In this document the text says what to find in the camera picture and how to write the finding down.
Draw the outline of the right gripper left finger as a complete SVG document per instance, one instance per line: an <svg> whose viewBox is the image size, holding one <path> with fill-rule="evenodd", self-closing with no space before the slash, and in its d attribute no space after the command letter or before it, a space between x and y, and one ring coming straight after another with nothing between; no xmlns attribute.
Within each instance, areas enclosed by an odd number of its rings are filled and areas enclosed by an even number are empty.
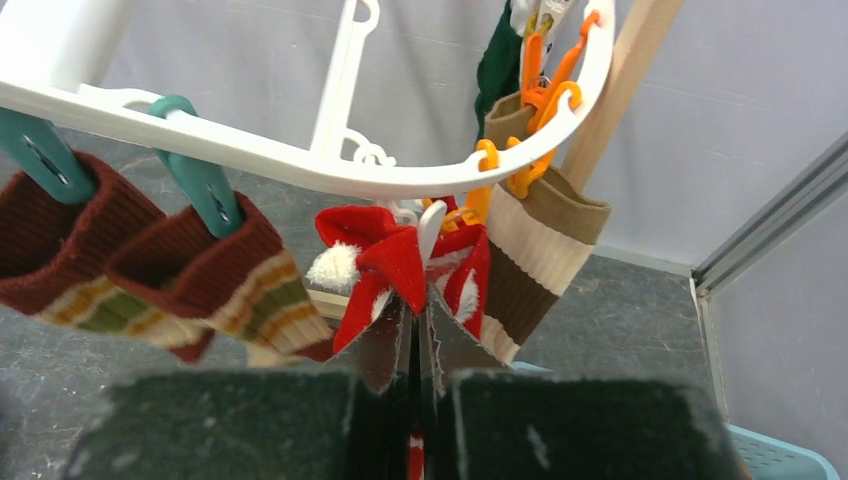
<svg viewBox="0 0 848 480"><path fill-rule="evenodd" d="M111 385L67 479L402 479L410 313L392 298L323 365Z"/></svg>

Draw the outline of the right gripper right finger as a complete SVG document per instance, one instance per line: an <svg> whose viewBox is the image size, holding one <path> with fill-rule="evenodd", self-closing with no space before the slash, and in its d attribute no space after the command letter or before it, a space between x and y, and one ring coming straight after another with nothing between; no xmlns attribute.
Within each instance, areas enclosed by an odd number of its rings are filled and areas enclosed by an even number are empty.
<svg viewBox="0 0 848 480"><path fill-rule="evenodd" d="M423 313L429 479L745 479L705 392L676 379L513 370L441 301Z"/></svg>

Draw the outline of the red santa sock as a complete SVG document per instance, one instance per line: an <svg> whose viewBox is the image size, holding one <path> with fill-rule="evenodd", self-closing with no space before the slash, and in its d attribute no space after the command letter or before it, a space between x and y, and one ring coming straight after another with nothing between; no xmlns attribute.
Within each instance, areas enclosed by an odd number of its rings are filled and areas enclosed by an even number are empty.
<svg viewBox="0 0 848 480"><path fill-rule="evenodd" d="M310 280L350 292L329 374L347 382L337 479L423 479L412 327L426 299L415 227L376 206L331 207L315 218L327 249Z"/></svg>

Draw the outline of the teal clothes clip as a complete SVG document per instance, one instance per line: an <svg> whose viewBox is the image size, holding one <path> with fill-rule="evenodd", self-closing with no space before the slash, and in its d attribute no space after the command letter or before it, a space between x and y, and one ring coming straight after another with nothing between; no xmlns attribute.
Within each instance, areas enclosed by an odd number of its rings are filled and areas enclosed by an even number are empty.
<svg viewBox="0 0 848 480"><path fill-rule="evenodd" d="M220 165L161 149L156 153L211 235L223 238L241 227L244 214Z"/></svg>

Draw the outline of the white oval clip hanger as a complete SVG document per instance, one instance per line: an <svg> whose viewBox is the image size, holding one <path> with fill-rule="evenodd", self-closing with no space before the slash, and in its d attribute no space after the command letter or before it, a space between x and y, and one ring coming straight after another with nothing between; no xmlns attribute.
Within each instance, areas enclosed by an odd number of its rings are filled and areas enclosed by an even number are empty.
<svg viewBox="0 0 848 480"><path fill-rule="evenodd" d="M366 5L357 21L346 2L319 104L313 140L299 148L175 112L144 112L153 92L100 86L134 9L131 1L9 1L1 12L1 104L4 108L114 140L195 157L299 187L373 199L437 197L488 186L527 168L559 146L599 100L613 56L616 7L591 1L588 43L577 78L580 102L562 96L557 113L527 140L496 153L478 151L458 164L398 167L377 144L347 125L363 47L380 16Z"/></svg>

